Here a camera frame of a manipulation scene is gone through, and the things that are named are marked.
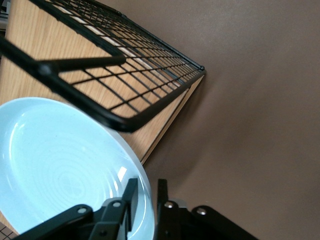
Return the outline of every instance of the wire rack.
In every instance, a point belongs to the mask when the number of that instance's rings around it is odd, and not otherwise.
[[[0,222],[0,240],[11,240],[17,235],[6,225]]]
[[[30,1],[109,56],[36,61],[8,41],[0,52],[115,130],[139,129],[206,73],[203,66],[99,2]]]

